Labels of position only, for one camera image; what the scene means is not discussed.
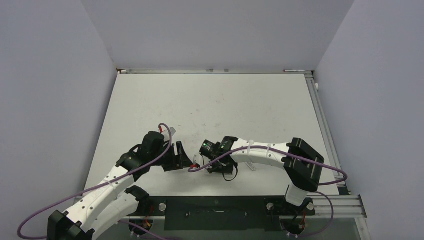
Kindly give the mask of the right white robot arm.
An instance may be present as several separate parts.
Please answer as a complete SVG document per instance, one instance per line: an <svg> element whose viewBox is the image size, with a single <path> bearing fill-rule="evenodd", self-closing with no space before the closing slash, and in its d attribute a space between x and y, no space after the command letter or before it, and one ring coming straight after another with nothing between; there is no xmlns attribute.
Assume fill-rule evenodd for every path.
<svg viewBox="0 0 424 240"><path fill-rule="evenodd" d="M209 173L232 174L239 163L251 163L283 169L291 183L282 207L289 214L297 213L308 193L318 190L325 162L324 157L301 138L288 143L261 143L234 136L221 142L205 140L199 153L212 161Z"/></svg>

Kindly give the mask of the white battery cover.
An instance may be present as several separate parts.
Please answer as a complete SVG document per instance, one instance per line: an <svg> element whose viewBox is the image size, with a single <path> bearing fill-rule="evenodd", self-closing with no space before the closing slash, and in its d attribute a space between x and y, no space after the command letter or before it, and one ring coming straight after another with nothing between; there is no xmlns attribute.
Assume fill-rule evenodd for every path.
<svg viewBox="0 0 424 240"><path fill-rule="evenodd" d="M251 171L257 171L257 167L252 162L247 162L246 165L249 167Z"/></svg>

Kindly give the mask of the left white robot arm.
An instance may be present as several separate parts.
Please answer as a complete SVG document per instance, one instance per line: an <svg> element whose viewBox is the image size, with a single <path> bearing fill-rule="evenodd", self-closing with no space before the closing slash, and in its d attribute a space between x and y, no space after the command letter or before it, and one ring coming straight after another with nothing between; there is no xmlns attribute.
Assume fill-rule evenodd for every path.
<svg viewBox="0 0 424 240"><path fill-rule="evenodd" d="M151 207L150 195L136 186L151 167L165 172L190 167L193 162L182 142L170 143L176 130L150 131L141 144L124 153L96 189L63 212L56 210L48 218L48 240L96 240L124 217L143 215Z"/></svg>

